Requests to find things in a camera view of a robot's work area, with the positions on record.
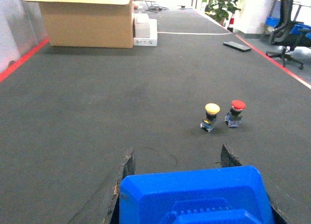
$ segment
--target black phone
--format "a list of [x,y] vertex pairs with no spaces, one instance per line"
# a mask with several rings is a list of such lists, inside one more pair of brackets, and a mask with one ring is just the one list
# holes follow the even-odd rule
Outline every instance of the black phone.
[[242,52],[247,52],[247,51],[250,51],[252,50],[250,47],[246,46],[246,45],[242,45],[240,43],[235,43],[235,42],[224,42],[224,45],[225,46],[228,46],[228,47],[231,47],[231,48],[234,48],[234,49],[237,49],[239,51],[242,51]]

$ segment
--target green leaves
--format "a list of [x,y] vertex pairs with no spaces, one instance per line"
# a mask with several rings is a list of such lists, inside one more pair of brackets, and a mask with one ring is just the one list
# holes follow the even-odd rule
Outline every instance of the green leaves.
[[237,2],[238,0],[208,0],[208,15],[216,21],[221,21],[223,18],[228,19],[228,12],[234,13],[236,10],[240,10],[237,7]]

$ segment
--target cable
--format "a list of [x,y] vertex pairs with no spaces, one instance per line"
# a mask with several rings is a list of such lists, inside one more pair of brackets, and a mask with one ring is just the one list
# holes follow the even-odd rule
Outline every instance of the cable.
[[148,9],[146,9],[146,11],[153,12],[153,13],[158,13],[159,11],[162,11],[162,10],[168,10],[168,8],[162,7],[158,4],[152,4],[151,6],[148,7]]

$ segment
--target office chair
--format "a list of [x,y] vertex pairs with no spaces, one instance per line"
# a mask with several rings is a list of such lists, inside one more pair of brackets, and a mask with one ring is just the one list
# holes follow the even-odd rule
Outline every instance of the office chair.
[[[305,28],[303,22],[291,20],[293,0],[281,0],[280,21],[273,29],[270,36],[271,45],[283,46],[282,52],[267,52],[270,58],[281,58],[283,66],[285,59],[300,64],[299,69],[303,69],[303,63],[292,58],[287,52],[292,52],[296,47],[311,47],[311,39],[306,34],[311,32],[310,28]],[[297,34],[293,34],[293,28],[298,28]]]

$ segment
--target white box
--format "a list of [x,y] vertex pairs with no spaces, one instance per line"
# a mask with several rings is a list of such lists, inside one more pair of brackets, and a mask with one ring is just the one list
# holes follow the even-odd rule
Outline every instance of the white box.
[[135,14],[135,37],[150,38],[150,23],[148,14]]
[[150,37],[149,38],[134,38],[134,46],[151,46],[157,45],[157,20],[149,19]]

